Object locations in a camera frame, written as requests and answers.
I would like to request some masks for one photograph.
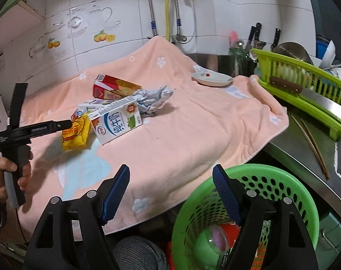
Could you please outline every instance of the silver screw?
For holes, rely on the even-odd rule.
[[[292,199],[289,198],[289,197],[284,197],[283,201],[284,201],[284,203],[286,203],[286,204],[292,204]]]
[[[96,195],[97,195],[97,191],[91,190],[91,191],[87,192],[87,197],[88,198],[93,198]]]
[[[51,203],[52,203],[52,204],[56,204],[56,203],[58,203],[58,201],[59,201],[59,197],[53,197],[53,198],[51,199]]]
[[[248,195],[249,197],[255,197],[255,196],[257,196],[257,193],[256,193],[256,191],[249,190],[249,191],[247,191],[247,195]]]

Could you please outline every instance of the human hand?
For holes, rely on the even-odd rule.
[[[33,159],[33,153],[29,155],[29,159]],[[8,199],[6,186],[4,184],[3,171],[15,172],[17,165],[5,157],[0,157],[0,202],[5,203]],[[27,190],[27,185],[31,179],[31,163],[28,163],[23,167],[23,176],[19,178],[18,185],[22,191]]]

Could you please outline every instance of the green laundry basket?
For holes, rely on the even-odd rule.
[[[252,189],[267,199],[291,197],[307,227],[313,247],[316,248],[319,236],[318,211],[311,195],[300,181],[281,169],[262,164],[242,164],[226,169],[226,172],[230,178],[241,181],[246,189]],[[192,254],[197,236],[212,224],[227,222],[227,212],[212,178],[209,178],[189,196],[175,221],[172,257],[176,270],[199,269]],[[269,227],[260,238],[260,247],[267,245],[268,233]]]
[[[272,52],[253,49],[259,60],[262,72],[259,84],[270,94],[305,111],[330,128],[329,137],[334,141],[341,138],[341,120],[316,103],[307,102],[298,94],[281,90],[270,85],[270,76],[279,77],[302,85],[303,88],[312,90],[333,102],[341,105],[341,80],[328,72],[308,63],[275,54]]]

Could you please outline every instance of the wooden chopstick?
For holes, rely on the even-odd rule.
[[[302,120],[302,123],[304,125],[304,128],[306,129],[306,131],[304,130],[304,128],[300,125],[300,123],[296,120],[296,118],[294,118],[294,116],[292,116],[292,119],[295,121],[295,123],[297,124],[297,126],[299,127],[299,129],[301,130],[301,132],[303,133],[304,137],[306,138],[306,140],[308,141],[308,144],[310,146],[310,148],[312,149],[317,162],[322,170],[322,173],[324,174],[326,180],[329,180],[329,172],[328,169],[325,165],[324,159],[322,157],[322,154],[319,150],[319,147],[316,143],[316,141],[314,140],[313,135],[311,134],[309,128],[307,127],[307,125],[304,123],[304,121]]]

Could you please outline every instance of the yellow hose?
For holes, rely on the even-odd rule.
[[[171,23],[170,23],[170,18],[169,18],[169,0],[166,0],[165,2],[165,13],[166,13],[166,39],[168,41],[171,41]]]

